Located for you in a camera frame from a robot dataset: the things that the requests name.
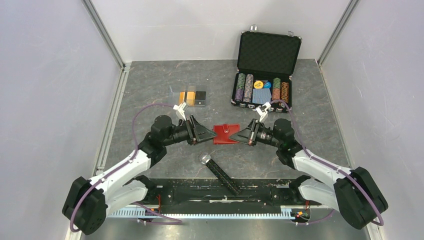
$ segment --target white robotic arm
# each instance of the white robotic arm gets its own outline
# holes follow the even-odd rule
[[[253,119],[247,128],[229,138],[250,146],[259,142],[276,147],[281,163],[309,175],[301,176],[290,184],[298,198],[339,211],[354,228],[363,228],[378,216],[377,212],[382,213],[388,208],[385,198],[364,168],[353,170],[315,156],[295,140],[295,131],[287,119],[277,119],[272,129],[265,127],[263,121],[267,118],[269,106],[257,107],[260,119]]]
[[[167,115],[158,116],[134,151],[121,162],[90,179],[77,178],[69,190],[62,213],[86,235],[96,231],[106,216],[145,198],[148,188],[135,177],[153,167],[166,154],[166,146],[187,141],[195,145],[212,140],[216,133],[204,127],[190,115],[187,104],[175,106],[178,125]]]
[[[95,183],[98,180],[102,180],[105,175],[115,170],[118,166],[129,162],[95,187],[97,190],[103,191],[106,205],[108,206],[106,216],[129,204],[143,200],[147,194],[148,190],[144,183],[133,178],[150,168],[151,159],[142,150],[138,150],[135,158],[130,160],[133,155],[134,151],[109,170],[89,179],[90,182]]]

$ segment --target metal frame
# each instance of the metal frame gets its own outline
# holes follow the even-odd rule
[[[337,23],[337,26],[335,27],[334,31],[332,32],[330,39],[328,40],[327,44],[324,47],[324,50],[322,51],[321,55],[319,56],[318,60],[316,61],[318,63],[318,66],[321,67],[323,62],[326,60],[327,56],[329,55],[331,49],[334,46],[334,43],[339,38],[340,33],[343,31],[343,29],[346,26],[347,21],[351,17],[353,11],[358,5],[358,2],[360,0],[350,0],[349,4],[347,5],[346,9],[343,12],[343,15],[341,15],[340,20]]]
[[[127,85],[128,74],[130,72],[131,63],[127,63],[121,72],[116,92],[113,97],[112,107],[110,109],[109,119],[107,120],[106,129],[104,131],[101,147],[97,155],[97,164],[94,170],[94,176],[101,174],[106,165],[106,159],[109,154],[109,147],[111,146],[112,136],[117,123],[118,113],[121,107],[122,97],[124,96],[125,86]]]
[[[105,25],[102,22],[102,19],[100,19],[99,14],[96,11],[96,8],[94,7],[94,4],[91,0],[81,0],[84,4],[85,8],[87,9],[88,14],[90,14],[90,17],[95,24],[96,28],[98,29],[98,32],[100,33],[101,37],[103,38],[104,42],[106,43],[107,47],[109,48],[110,52],[113,55],[113,58],[116,61],[116,64],[123,70],[126,66],[125,62],[122,60],[121,55],[119,54],[117,47],[115,46],[114,42],[112,41],[111,36],[109,35],[108,31],[106,30]]]

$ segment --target small box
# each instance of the small box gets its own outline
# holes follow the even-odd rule
[[[292,107],[292,74],[295,70],[299,50],[301,48],[302,38],[293,35],[281,35],[273,33],[264,33],[256,31],[244,31],[240,37],[240,47],[238,50],[237,74],[235,75],[234,87],[232,90],[231,104],[238,107],[254,108],[260,104],[253,102],[253,96],[250,101],[246,98],[240,100],[240,90],[237,92],[237,82],[240,74],[253,75],[253,82],[257,80],[268,81],[271,87],[268,88],[273,95],[274,79],[279,78],[280,84],[284,83],[284,89],[287,92],[287,105]],[[272,111],[287,113],[287,109],[282,107],[281,103],[273,103]]]

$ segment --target poker chip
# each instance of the poker chip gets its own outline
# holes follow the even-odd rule
[[[253,84],[253,87],[255,89],[261,89],[261,88],[264,87],[264,83],[262,81],[255,81],[254,84]]]

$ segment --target metal latch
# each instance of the metal latch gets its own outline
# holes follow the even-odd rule
[[[252,24],[252,26],[250,26],[250,31],[253,33],[256,33],[258,31],[258,27],[256,26],[256,24]]]

